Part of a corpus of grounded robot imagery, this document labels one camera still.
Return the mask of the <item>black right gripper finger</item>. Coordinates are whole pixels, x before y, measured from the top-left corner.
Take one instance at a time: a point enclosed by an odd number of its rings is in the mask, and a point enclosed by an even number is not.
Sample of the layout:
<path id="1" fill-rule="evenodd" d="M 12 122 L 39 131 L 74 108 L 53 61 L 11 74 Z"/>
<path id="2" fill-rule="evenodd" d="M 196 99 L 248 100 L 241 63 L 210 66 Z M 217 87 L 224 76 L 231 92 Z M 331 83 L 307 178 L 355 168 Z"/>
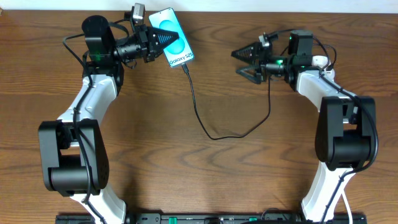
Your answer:
<path id="1" fill-rule="evenodd" d="M 262 50 L 262 44 L 254 42 L 241 49 L 232 51 L 231 56 L 247 64 L 254 65 L 259 60 Z"/>
<path id="2" fill-rule="evenodd" d="M 236 70 L 236 73 L 244 78 L 247 78 L 254 84 L 261 84 L 264 81 L 264 75 L 262 74 L 262 68 L 259 65 L 249 65 Z"/>

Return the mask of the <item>silver Galaxy smartphone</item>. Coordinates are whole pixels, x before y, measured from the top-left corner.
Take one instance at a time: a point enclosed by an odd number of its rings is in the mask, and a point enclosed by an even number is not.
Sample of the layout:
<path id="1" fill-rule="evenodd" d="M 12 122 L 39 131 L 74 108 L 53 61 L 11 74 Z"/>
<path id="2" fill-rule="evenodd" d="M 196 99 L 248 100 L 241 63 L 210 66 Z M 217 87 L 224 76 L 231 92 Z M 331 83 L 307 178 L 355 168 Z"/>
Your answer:
<path id="1" fill-rule="evenodd" d="M 164 55 L 170 67 L 177 67 L 195 58 L 173 8 L 170 7 L 150 15 L 149 21 L 154 28 L 178 34 L 178 39 L 164 49 Z"/>

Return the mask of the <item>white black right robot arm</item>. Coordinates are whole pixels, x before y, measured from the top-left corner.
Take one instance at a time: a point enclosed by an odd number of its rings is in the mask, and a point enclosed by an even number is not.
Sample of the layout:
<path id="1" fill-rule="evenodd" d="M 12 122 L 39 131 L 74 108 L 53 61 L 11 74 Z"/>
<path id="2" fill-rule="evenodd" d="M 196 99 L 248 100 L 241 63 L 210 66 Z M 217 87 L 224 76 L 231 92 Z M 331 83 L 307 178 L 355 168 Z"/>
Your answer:
<path id="1" fill-rule="evenodd" d="M 325 48 L 309 30 L 289 30 L 289 44 L 276 55 L 274 42 L 280 31 L 262 34 L 259 40 L 232 51 L 232 57 L 247 63 L 237 73 L 255 84 L 282 77 L 318 110 L 315 152 L 318 168 L 298 214 L 276 208 L 266 210 L 259 223 L 366 223 L 366 217 L 335 214 L 339 200 L 348 206 L 345 187 L 357 173 L 368 169 L 378 153 L 376 104 L 335 82 L 334 61 L 328 53 L 314 55 L 313 46 Z"/>

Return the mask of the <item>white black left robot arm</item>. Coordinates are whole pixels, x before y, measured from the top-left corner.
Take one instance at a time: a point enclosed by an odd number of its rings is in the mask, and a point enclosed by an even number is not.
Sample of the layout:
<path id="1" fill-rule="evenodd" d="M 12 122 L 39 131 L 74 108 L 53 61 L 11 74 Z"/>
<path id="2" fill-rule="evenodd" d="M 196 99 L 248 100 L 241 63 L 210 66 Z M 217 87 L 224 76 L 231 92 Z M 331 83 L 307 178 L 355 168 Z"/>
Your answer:
<path id="1" fill-rule="evenodd" d="M 109 160 L 100 125 L 121 91 L 125 68 L 134 68 L 140 58 L 155 60 L 179 37 L 174 31 L 145 25 L 130 12 L 124 20 L 131 28 L 120 39 L 112 30 L 123 29 L 121 21 L 99 15 L 83 21 L 81 36 L 88 49 L 78 58 L 83 68 L 81 89 L 62 115 L 38 128 L 45 187 L 79 202 L 92 223 L 136 221 L 108 182 Z"/>

